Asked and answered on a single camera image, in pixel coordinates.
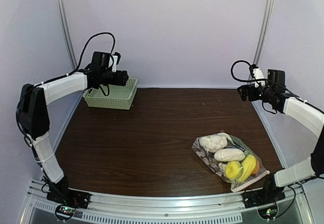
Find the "green plastic basket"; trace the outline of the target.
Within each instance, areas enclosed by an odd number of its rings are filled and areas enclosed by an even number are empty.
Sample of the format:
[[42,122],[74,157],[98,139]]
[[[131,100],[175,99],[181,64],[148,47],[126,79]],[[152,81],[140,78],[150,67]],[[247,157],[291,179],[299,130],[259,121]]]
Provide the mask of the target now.
[[129,110],[137,92],[137,79],[128,79],[125,86],[109,85],[109,95],[100,89],[88,89],[83,94],[88,107]]

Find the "clear zip top bag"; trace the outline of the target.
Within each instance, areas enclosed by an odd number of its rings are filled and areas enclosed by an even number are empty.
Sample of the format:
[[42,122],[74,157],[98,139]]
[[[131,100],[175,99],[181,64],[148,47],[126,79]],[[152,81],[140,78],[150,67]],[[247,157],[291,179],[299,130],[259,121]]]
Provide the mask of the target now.
[[258,182],[270,171],[241,139],[225,132],[200,136],[193,145],[194,153],[224,182],[231,191],[240,192]]

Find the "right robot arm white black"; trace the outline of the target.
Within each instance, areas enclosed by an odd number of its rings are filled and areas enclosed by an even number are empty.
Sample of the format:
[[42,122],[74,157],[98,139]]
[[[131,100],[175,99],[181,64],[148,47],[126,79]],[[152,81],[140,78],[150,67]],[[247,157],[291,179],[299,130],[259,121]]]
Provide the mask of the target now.
[[284,71],[269,69],[267,78],[264,78],[261,69],[253,65],[250,73],[253,79],[237,88],[241,100],[269,103],[275,112],[295,119],[317,137],[310,157],[266,178],[263,198],[269,199],[291,184],[323,178],[323,111],[286,88]]

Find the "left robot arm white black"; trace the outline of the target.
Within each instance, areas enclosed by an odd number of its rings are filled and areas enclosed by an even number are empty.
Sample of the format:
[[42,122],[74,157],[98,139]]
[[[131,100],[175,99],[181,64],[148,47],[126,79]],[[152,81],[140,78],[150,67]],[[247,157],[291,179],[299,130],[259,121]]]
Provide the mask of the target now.
[[77,69],[38,84],[25,84],[16,107],[16,122],[25,142],[32,148],[46,180],[58,184],[64,178],[49,139],[48,106],[67,95],[102,86],[125,86],[129,75],[117,70],[120,53],[94,52],[84,69]]

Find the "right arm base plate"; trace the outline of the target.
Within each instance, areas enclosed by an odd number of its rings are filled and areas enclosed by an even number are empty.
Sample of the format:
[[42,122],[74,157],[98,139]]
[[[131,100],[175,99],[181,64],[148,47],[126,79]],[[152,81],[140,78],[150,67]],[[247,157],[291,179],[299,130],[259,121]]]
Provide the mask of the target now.
[[283,188],[278,189],[246,189],[242,194],[245,208],[258,207],[266,204],[275,203],[276,201],[286,198]]

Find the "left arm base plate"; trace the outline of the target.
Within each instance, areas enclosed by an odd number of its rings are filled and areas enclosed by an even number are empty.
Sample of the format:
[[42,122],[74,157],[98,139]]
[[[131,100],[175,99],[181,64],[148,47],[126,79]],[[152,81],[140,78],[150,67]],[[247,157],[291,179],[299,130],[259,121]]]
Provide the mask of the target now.
[[87,209],[90,196],[91,195],[87,192],[68,190],[67,197],[63,198],[57,192],[50,190],[49,193],[47,193],[47,200],[72,208]]

